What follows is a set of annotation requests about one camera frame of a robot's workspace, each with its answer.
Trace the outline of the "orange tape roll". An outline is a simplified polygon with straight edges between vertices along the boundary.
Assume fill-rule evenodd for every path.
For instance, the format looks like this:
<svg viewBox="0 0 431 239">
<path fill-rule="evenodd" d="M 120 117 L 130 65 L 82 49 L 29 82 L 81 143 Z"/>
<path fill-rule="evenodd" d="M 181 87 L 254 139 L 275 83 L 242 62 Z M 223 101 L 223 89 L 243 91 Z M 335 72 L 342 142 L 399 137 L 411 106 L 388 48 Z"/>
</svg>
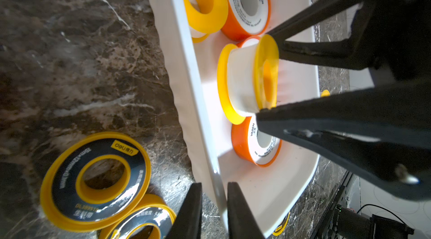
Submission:
<svg viewBox="0 0 431 239">
<path fill-rule="evenodd" d="M 258 44 L 259 41 L 260 41 L 259 36 L 251 36 L 251 37 L 247 38 L 246 40 L 242 41 L 241 43 L 239 43 L 237 46 L 239 48 L 250 47 L 250 46 L 254 46 L 254 45 Z"/>
<path fill-rule="evenodd" d="M 221 31 L 235 42 L 263 33 L 270 20 L 270 0 L 228 0 L 229 14 Z"/>
</svg>

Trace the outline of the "orange tape roll mid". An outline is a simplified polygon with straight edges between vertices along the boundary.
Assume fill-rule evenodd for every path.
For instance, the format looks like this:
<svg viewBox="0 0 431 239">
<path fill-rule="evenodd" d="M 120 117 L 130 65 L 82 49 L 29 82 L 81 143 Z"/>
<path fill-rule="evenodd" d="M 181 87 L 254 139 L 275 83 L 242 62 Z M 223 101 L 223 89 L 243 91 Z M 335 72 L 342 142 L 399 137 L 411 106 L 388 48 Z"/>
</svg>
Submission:
<svg viewBox="0 0 431 239">
<path fill-rule="evenodd" d="M 259 167 L 270 166 L 277 158 L 282 141 L 258 129 L 255 116 L 232 125 L 231 141 L 235 153 Z"/>
</svg>

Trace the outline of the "white plastic storage box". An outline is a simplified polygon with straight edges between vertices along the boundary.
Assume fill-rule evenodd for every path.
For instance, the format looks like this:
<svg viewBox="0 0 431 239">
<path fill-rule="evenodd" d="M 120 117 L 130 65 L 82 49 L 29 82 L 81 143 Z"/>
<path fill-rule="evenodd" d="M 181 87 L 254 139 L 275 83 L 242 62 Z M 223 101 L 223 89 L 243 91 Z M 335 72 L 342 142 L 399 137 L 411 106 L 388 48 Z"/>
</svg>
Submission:
<svg viewBox="0 0 431 239">
<path fill-rule="evenodd" d="M 271 1 L 269 29 L 311 4 L 311 0 Z M 309 185 L 319 155 L 284 141 L 276 160 L 266 168 L 237 156 L 216 81 L 216 62 L 230 40 L 218 32 L 194 46 L 184 0 L 149 2 L 195 180 L 217 204 L 226 230 L 224 193 L 229 182 L 237 182 L 262 234 L 269 237 Z M 319 98 L 316 66 L 282 61 L 280 72 L 282 104 Z"/>
</svg>

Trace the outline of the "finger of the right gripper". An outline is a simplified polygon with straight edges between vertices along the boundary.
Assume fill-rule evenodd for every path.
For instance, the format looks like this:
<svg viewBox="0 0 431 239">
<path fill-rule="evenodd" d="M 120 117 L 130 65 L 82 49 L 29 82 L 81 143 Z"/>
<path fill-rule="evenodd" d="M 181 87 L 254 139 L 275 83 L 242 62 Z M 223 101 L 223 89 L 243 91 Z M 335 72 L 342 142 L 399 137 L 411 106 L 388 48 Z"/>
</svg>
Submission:
<svg viewBox="0 0 431 239">
<path fill-rule="evenodd" d="M 400 15 L 391 13 L 392 20 L 380 19 L 373 23 L 373 32 L 382 32 L 383 45 L 388 45 L 393 40 L 398 39 L 398 36 L 406 29 L 408 24 L 406 12 L 402 11 Z M 350 37 L 350 27 L 353 22 L 354 12 L 350 14 L 347 11 L 341 11 L 321 22 L 313 25 L 315 41 L 317 42 L 335 42 L 342 41 Z"/>
<path fill-rule="evenodd" d="M 431 82 L 419 79 L 285 104 L 259 130 L 309 149 L 406 200 L 431 197 Z"/>
</svg>

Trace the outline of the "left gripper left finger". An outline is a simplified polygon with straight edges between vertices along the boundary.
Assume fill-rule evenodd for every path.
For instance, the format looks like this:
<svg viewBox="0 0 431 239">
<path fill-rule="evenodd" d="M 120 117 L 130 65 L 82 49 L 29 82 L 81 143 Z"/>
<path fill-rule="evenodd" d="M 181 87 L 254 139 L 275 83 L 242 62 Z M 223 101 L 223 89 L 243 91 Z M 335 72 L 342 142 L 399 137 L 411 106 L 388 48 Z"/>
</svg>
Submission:
<svg viewBox="0 0 431 239">
<path fill-rule="evenodd" d="M 191 184 L 166 239 L 200 239 L 202 228 L 202 184 Z"/>
</svg>

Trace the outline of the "yellow tape roll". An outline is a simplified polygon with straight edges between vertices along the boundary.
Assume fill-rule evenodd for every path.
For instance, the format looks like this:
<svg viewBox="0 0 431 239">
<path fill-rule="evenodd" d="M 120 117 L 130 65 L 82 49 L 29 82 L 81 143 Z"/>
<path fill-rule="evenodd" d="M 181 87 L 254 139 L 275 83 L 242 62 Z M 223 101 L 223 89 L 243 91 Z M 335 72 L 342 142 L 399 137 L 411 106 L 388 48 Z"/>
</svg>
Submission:
<svg viewBox="0 0 431 239">
<path fill-rule="evenodd" d="M 321 97 L 325 97 L 325 96 L 330 96 L 330 92 L 329 92 L 328 90 L 324 90 L 324 91 L 321 93 Z"/>
<path fill-rule="evenodd" d="M 193 43 L 221 30 L 229 14 L 228 0 L 184 0 L 184 5 Z"/>
<path fill-rule="evenodd" d="M 222 110 L 234 125 L 277 105 L 279 50 L 270 35 L 247 47 L 224 46 L 217 67 Z"/>
</svg>

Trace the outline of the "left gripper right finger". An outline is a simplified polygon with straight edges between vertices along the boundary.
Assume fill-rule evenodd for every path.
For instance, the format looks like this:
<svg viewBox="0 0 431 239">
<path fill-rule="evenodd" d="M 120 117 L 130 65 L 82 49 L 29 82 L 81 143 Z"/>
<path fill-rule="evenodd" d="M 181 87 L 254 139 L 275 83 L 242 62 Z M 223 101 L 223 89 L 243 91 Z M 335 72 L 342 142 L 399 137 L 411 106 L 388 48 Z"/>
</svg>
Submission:
<svg viewBox="0 0 431 239">
<path fill-rule="evenodd" d="M 230 239 L 264 239 L 236 182 L 229 182 L 227 185 L 227 211 Z"/>
</svg>

